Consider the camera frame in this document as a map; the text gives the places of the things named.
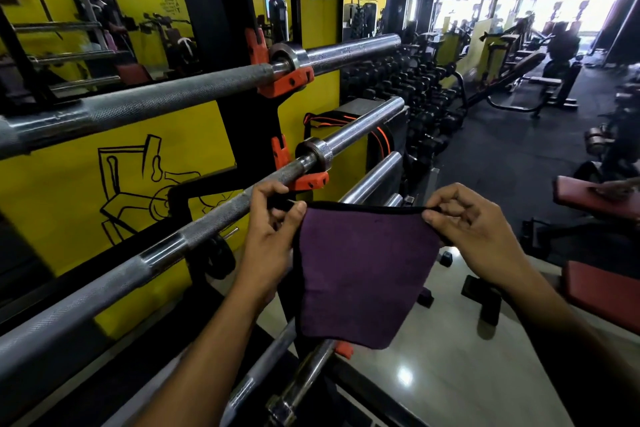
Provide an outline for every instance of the shiny tiled floor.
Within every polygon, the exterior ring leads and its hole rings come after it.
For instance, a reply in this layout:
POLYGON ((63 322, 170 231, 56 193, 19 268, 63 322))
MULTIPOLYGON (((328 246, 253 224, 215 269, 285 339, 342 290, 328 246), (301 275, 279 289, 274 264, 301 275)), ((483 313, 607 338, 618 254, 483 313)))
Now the shiny tiled floor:
MULTIPOLYGON (((480 305, 460 294, 470 270, 452 252, 452 266, 436 264, 427 279, 431 308, 415 305, 386 350, 356 346, 352 365, 432 427, 571 426, 513 310, 503 303, 495 330, 479 323, 480 305)), ((532 261, 541 271, 559 273, 532 261)), ((227 284, 216 287, 226 292, 227 284)), ((579 313, 640 372, 640 337, 579 313)), ((272 335, 285 326, 277 298, 258 324, 272 335)))

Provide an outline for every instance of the black line drawing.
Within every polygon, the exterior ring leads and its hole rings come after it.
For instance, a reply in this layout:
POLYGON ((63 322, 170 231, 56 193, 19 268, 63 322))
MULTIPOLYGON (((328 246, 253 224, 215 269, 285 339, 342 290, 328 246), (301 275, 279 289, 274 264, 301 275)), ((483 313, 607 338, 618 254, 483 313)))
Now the black line drawing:
MULTIPOLYGON (((169 189, 201 175, 197 171, 164 171, 161 167, 161 144, 161 137, 148 134, 144 145, 98 149, 100 178, 106 198, 106 203, 100 208, 100 213, 107 218, 102 222, 102 229, 112 245, 146 228, 149 216, 155 221, 169 216, 166 199, 169 189), (150 183, 157 183, 157 190, 149 196, 150 183)), ((208 204, 199 197, 202 212, 211 211, 235 192, 222 194, 216 204, 208 204)))

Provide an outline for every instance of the purple cloth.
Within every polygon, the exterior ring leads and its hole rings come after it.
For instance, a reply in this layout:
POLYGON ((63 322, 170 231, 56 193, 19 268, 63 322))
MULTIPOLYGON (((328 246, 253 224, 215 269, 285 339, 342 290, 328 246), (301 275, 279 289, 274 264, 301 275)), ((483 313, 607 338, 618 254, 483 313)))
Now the purple cloth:
POLYGON ((303 335, 389 346, 440 248, 421 211, 309 203, 294 253, 304 279, 303 335))

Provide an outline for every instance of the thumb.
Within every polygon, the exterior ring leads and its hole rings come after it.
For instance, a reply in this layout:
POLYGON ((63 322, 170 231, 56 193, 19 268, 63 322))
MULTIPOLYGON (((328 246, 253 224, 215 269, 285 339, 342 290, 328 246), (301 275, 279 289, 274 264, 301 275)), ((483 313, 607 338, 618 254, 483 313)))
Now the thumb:
POLYGON ((454 245, 456 245, 461 238, 462 230, 460 230, 448 216, 442 213, 425 210, 422 212, 422 219, 429 223, 437 232, 451 240, 454 245))
POLYGON ((305 217, 306 212, 307 204, 304 201, 298 201, 291 207, 287 215, 284 217, 284 223, 282 223, 277 234, 288 246, 291 245, 293 237, 298 231, 298 228, 300 228, 300 224, 302 223, 302 219, 305 217))

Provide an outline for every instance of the black rubber floor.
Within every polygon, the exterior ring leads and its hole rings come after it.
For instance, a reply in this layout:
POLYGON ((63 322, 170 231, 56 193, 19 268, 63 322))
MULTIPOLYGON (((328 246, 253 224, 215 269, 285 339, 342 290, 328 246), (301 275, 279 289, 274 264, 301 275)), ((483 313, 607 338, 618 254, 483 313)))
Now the black rubber floor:
MULTIPOLYGON (((541 74, 543 65, 532 74, 541 74)), ((552 201, 552 180, 572 175, 589 158, 583 133, 604 121, 598 114, 610 111, 615 86, 624 77, 601 69, 583 68, 571 94, 577 112, 544 108, 540 119, 491 108, 478 103, 463 130, 440 156, 440 185, 460 182, 500 204, 516 234, 532 216, 563 223, 582 214, 552 201)), ((523 83, 513 100, 502 104, 532 107, 540 88, 523 83)), ((640 252, 618 236, 582 236, 557 240, 557 253, 603 269, 640 278, 640 252)))

